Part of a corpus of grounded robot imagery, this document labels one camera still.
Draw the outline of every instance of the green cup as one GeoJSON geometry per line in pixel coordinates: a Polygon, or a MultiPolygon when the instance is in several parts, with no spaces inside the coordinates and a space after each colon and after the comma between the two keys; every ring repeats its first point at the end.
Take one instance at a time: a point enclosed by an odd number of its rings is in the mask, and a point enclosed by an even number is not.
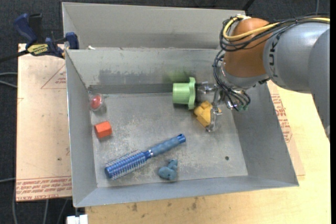
{"type": "Polygon", "coordinates": [[[174,83],[173,84],[173,103],[174,104],[187,104],[189,109],[195,107],[196,80],[189,77],[189,83],[174,83]]]}

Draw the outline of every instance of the blue hairbrush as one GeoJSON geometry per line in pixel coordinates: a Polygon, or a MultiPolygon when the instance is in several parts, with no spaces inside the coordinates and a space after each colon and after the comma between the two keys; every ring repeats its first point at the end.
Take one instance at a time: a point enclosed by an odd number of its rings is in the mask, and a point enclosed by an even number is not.
{"type": "Polygon", "coordinates": [[[126,154],[118,159],[108,162],[105,166],[105,174],[113,180],[122,177],[144,166],[148,159],[171,150],[184,143],[185,140],[185,136],[180,134],[153,146],[147,151],[134,151],[126,154]]]}

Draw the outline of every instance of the yellow cable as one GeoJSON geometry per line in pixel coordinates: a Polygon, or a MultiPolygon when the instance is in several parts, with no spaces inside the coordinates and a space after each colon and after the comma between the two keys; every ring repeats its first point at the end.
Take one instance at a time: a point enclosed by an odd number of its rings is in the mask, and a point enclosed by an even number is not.
{"type": "MultiPolygon", "coordinates": [[[[243,34],[240,34],[240,35],[236,35],[236,36],[228,36],[226,33],[228,31],[228,28],[237,20],[239,19],[246,19],[246,18],[250,18],[248,16],[245,16],[245,15],[237,15],[236,17],[232,18],[229,23],[227,23],[227,25],[224,27],[223,29],[223,37],[226,39],[226,40],[229,40],[229,41],[236,41],[236,40],[239,40],[239,39],[242,39],[244,37],[247,37],[249,35],[252,35],[252,34],[255,34],[257,32],[264,32],[276,25],[279,25],[280,22],[278,23],[273,23],[273,24],[269,24],[269,25],[266,25],[266,26],[262,26],[262,27],[259,27],[257,29],[254,29],[254,30],[251,30],[251,31],[248,31],[246,33],[243,33],[243,34]]],[[[320,17],[315,17],[315,18],[309,18],[309,19],[313,19],[313,20],[320,20],[322,22],[330,22],[330,18],[320,18],[320,17]]]]}

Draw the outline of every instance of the orange block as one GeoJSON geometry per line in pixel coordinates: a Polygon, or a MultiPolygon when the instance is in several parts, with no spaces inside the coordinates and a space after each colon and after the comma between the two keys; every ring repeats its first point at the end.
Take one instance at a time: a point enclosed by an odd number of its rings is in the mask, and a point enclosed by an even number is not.
{"type": "Polygon", "coordinates": [[[112,134],[112,127],[108,121],[104,121],[95,125],[94,130],[98,138],[103,138],[112,134]]]}

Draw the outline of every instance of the blue plush toy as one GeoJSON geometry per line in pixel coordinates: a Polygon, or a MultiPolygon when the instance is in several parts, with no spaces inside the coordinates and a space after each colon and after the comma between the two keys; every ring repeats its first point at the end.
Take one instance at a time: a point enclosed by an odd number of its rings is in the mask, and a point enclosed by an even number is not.
{"type": "Polygon", "coordinates": [[[159,176],[168,180],[174,180],[177,176],[177,160],[172,159],[167,166],[161,167],[159,176]]]}

